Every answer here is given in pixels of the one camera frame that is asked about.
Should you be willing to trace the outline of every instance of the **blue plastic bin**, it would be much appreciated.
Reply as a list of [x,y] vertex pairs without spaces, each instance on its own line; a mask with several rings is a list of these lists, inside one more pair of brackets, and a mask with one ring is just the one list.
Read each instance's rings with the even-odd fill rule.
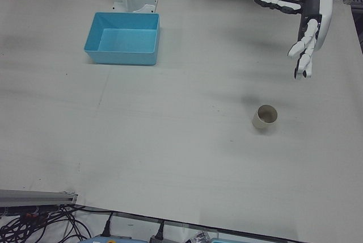
[[85,51],[101,64],[155,65],[159,14],[95,14]]

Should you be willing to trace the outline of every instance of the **blue device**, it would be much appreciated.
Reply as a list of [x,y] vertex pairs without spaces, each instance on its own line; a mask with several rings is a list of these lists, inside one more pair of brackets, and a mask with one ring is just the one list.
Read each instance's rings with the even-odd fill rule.
[[96,236],[90,239],[81,241],[81,243],[148,243],[144,240],[136,240],[130,238],[122,238],[117,236],[103,237]]

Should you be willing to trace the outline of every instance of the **power cord plug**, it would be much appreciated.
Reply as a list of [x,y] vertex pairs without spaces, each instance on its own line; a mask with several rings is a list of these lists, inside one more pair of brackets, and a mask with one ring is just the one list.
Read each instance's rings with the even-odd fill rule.
[[111,224],[111,217],[112,217],[112,215],[113,215],[113,212],[111,212],[109,214],[108,220],[106,221],[106,225],[104,226],[103,232],[101,234],[101,236],[103,236],[103,237],[110,237],[111,236],[111,233],[110,233],[110,230],[109,230],[109,226]]

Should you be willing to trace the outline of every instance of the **black cable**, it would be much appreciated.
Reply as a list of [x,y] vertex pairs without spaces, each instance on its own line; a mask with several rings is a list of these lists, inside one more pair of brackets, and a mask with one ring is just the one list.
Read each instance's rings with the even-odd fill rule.
[[160,227],[159,227],[157,235],[155,236],[155,239],[161,240],[161,241],[164,240],[163,232],[164,232],[164,220],[162,220],[160,223]]
[[88,212],[88,213],[111,213],[113,211],[111,210],[89,210],[89,209],[83,209],[85,208],[85,206],[81,207],[75,207],[72,205],[66,205],[66,207],[71,207],[71,208],[75,208],[77,209],[77,211],[82,211],[82,212]]
[[111,212],[109,214],[109,217],[106,221],[106,225],[104,226],[104,229],[103,229],[103,232],[101,234],[101,236],[104,236],[104,237],[109,237],[111,236],[111,233],[110,233],[110,228],[109,226],[111,225],[111,217],[113,216],[113,212]]
[[71,210],[66,210],[65,207],[61,207],[59,212],[56,213],[44,213],[41,215],[31,215],[27,214],[24,216],[20,216],[16,219],[9,221],[3,227],[0,227],[0,242],[2,243],[25,243],[28,238],[30,238],[34,233],[42,230],[41,235],[35,241],[38,243],[42,237],[44,236],[45,230],[47,226],[59,223],[62,221],[69,221],[72,225],[70,232],[65,236],[61,242],[64,242],[72,237],[77,237],[80,241],[86,239],[80,229],[77,227],[77,224],[80,224],[84,227],[88,236],[91,237],[91,233],[88,228],[79,220],[76,220],[73,216],[73,213],[79,210],[84,209],[83,207],[71,208]]

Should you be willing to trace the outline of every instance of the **robotic hand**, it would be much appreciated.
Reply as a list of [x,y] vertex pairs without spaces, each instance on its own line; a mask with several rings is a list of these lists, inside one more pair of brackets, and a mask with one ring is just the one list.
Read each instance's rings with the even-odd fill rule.
[[312,75],[312,55],[319,50],[329,29],[333,0],[254,0],[262,7],[278,9],[286,14],[301,14],[298,41],[291,47],[288,56],[297,58],[295,78]]

